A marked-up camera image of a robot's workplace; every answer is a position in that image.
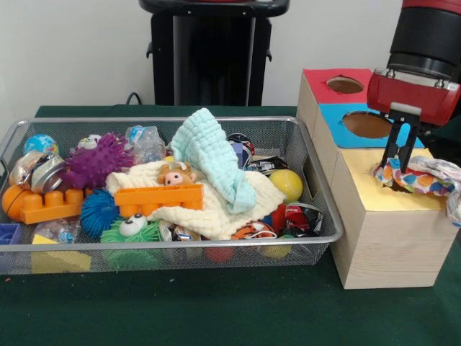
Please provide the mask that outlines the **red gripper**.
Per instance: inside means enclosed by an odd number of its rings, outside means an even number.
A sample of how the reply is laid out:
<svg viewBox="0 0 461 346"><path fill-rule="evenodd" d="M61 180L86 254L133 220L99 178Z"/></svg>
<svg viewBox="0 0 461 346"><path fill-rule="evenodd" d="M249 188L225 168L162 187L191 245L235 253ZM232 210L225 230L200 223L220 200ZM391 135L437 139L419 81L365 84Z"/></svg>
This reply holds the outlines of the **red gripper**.
<svg viewBox="0 0 461 346"><path fill-rule="evenodd" d="M419 134L420 122L443 126L452 116L460 98L460 85L446 79L410 74L388 68L374 70L367 88L367 105L385 114L393 121L388 141L380 162L382 168L398 152L400 171L406 173L408 163ZM406 144L398 150L401 121L396 110L419 116L408 124L410 130Z"/></svg>

